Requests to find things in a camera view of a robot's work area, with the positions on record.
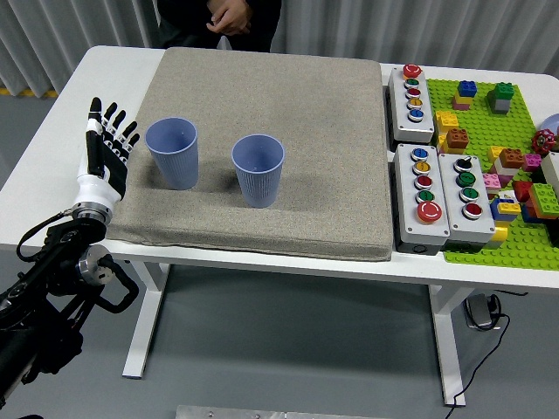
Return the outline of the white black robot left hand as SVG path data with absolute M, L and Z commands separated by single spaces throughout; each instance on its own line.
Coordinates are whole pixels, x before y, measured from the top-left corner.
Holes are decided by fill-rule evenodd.
M 129 156 L 140 140 L 136 121 L 119 129 L 125 117 L 126 112 L 119 110 L 116 103 L 103 109 L 100 98 L 93 98 L 86 126 L 86 151 L 77 176 L 78 203 L 112 208 L 124 197 Z

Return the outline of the person's hand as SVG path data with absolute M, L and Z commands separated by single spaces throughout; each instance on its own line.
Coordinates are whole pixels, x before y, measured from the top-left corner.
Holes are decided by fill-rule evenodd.
M 211 13 L 207 28 L 226 36 L 245 35 L 250 32 L 252 8 L 245 0 L 212 0 L 207 2 Z

